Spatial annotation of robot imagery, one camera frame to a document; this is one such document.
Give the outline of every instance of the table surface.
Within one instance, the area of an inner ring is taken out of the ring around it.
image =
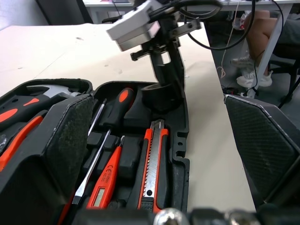
[[[224,6],[226,5],[237,5],[239,0],[219,0]],[[86,7],[114,7],[112,2],[102,2],[100,0],[83,0]],[[276,0],[278,4],[293,4],[299,3],[299,0]],[[240,5],[251,5],[251,1],[241,0]],[[256,3],[257,5],[273,5],[274,3],[270,0],[261,0]],[[130,7],[131,3],[116,3],[118,7]]]
[[[0,96],[15,86],[46,78],[82,78],[94,89],[112,80],[154,82],[148,56],[133,62],[105,29],[110,25],[8,27],[0,32]],[[193,32],[208,45],[205,29]],[[190,131],[188,210],[255,210],[238,154],[210,50],[180,38],[186,70]]]

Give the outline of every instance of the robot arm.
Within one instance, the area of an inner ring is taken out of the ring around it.
[[[214,5],[211,13],[216,14],[222,7],[217,0],[173,0],[166,4],[157,0],[138,0],[134,8],[116,21],[107,33],[115,40],[121,51],[142,45],[142,50],[131,53],[133,61],[150,55],[157,84],[142,89],[143,102],[157,112],[168,111],[179,105],[184,98],[184,67],[178,47],[178,37],[200,29],[200,18],[178,27],[182,7],[192,5]],[[164,64],[162,54],[168,52],[170,62]]]

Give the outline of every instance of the wall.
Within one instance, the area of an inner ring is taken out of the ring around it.
[[[48,25],[35,0],[0,0],[0,30],[10,26]]]

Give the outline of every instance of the hammer head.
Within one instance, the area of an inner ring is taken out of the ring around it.
[[[27,90],[29,90],[29,91],[46,90],[43,93],[43,95],[46,95],[49,98],[53,98],[54,96],[56,96],[58,94],[62,94],[63,96],[66,96],[67,98],[81,95],[81,93],[79,93],[79,92],[70,92],[69,88],[67,88],[65,86],[53,85],[53,84],[27,86]]]

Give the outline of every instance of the white sneaker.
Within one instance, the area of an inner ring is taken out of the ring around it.
[[[249,54],[238,59],[232,59],[230,63],[237,68],[254,67],[254,60],[250,58]]]
[[[263,75],[259,86],[260,87],[269,87],[272,85],[272,79],[271,79],[271,75],[272,75],[273,71],[270,71],[268,76]],[[251,88],[252,86],[252,82],[256,82],[256,76],[255,76],[255,71],[251,71],[250,73],[247,73],[244,76],[240,76],[236,79],[238,85],[244,87],[244,88]]]

